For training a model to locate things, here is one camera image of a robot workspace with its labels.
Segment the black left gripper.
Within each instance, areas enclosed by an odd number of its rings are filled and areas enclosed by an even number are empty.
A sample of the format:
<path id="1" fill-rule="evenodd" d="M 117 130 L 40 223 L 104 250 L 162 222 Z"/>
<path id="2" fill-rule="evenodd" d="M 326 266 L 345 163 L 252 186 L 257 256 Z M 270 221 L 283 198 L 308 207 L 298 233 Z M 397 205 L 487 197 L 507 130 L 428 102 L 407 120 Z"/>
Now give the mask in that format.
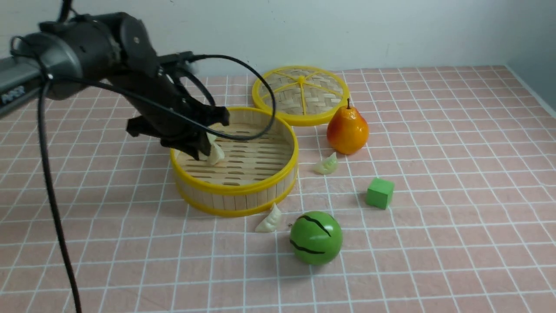
<path id="1" fill-rule="evenodd" d="M 211 154 L 211 141 L 205 130 L 193 126 L 178 114 L 205 127 L 215 123 L 228 126 L 230 113 L 225 107 L 205 105 L 177 87 L 167 76 L 149 77 L 143 73 L 118 73 L 107 80 L 117 88 L 140 95 L 158 107 L 125 96 L 139 116 L 128 119 L 126 131 L 132 137 L 156 137 L 162 146 L 182 151 L 195 160 Z"/>

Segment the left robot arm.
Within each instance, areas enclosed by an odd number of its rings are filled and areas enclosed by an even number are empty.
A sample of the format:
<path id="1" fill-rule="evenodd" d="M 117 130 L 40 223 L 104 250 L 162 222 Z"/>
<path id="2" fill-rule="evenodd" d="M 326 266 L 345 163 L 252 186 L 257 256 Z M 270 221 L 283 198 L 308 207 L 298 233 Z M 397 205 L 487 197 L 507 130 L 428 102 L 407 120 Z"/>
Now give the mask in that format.
<path id="1" fill-rule="evenodd" d="M 43 71 L 54 77 L 107 80 L 138 111 L 127 121 L 132 137 L 156 137 L 163 147 L 193 159 L 208 155 L 205 127 L 228 126 L 230 113 L 192 97 L 181 77 L 196 79 L 192 52 L 159 56 L 143 22 L 127 13 L 89 14 L 63 22 L 42 22 L 40 31 L 22 38 L 12 56 L 1 60 L 1 116 L 39 97 Z"/>

